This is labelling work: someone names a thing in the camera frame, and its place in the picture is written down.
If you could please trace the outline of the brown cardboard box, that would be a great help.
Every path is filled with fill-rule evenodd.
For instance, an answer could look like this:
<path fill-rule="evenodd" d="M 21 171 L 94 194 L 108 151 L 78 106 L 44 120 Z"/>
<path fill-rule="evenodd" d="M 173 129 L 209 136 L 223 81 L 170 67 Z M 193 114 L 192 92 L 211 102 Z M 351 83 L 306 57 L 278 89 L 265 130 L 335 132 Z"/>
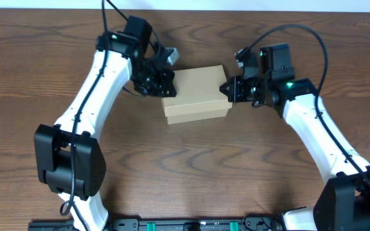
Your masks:
<path fill-rule="evenodd" d="M 219 91 L 225 82 L 222 65 L 175 71 L 173 84 L 177 95 L 162 99 L 167 123 L 225 117 L 233 105 Z"/>

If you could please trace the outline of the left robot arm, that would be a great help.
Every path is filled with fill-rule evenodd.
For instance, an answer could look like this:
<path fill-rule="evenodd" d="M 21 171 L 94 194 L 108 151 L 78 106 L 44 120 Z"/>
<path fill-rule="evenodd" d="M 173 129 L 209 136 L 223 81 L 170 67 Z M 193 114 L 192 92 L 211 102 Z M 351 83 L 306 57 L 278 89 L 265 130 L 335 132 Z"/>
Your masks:
<path fill-rule="evenodd" d="M 34 135 L 39 181 L 60 196 L 60 213 L 73 217 L 77 230 L 105 230 L 109 212 L 100 187 L 106 162 L 100 149 L 101 131 L 120 91 L 128 81 L 142 96 L 176 95 L 170 67 L 179 58 L 174 47 L 160 42 L 145 58 L 149 32 L 100 35 L 91 70 L 67 110 L 54 125 L 40 125 Z"/>

